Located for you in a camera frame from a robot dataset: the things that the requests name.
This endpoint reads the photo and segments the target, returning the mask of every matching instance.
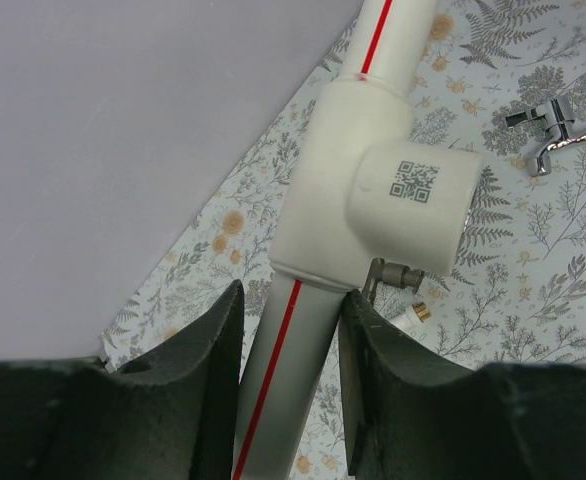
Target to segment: faucet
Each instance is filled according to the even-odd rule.
[[[569,145],[586,142],[586,130],[581,132],[573,130],[575,116],[571,102],[566,95],[560,95],[539,107],[509,115],[505,120],[508,128],[531,120],[546,122],[544,130],[550,140],[537,150],[528,161],[529,175],[532,177],[551,173],[551,159],[549,158],[551,152]]]

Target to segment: white plastic pipe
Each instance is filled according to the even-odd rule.
[[[481,158],[408,141],[406,97],[436,5],[366,0],[316,104],[269,252],[276,275],[240,385],[233,480],[288,478],[340,304],[373,258],[453,267]],[[389,194],[405,162],[436,172],[428,201]]]

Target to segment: gray surface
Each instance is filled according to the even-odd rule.
[[[360,4],[0,2],[0,358],[95,351]]]

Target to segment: faucet spout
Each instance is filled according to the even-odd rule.
[[[529,160],[529,174],[532,177],[540,177],[551,173],[550,154],[554,150],[586,142],[586,130],[575,133],[568,122],[553,125],[547,131],[551,134],[551,140]]]

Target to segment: faucet handle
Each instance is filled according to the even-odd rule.
[[[573,114],[573,107],[566,95],[559,95],[538,105],[530,110],[514,113],[505,118],[506,126],[512,128],[523,122],[530,122],[531,120],[544,120],[546,122],[545,130],[549,130],[554,125],[565,122],[574,122],[575,115]]]

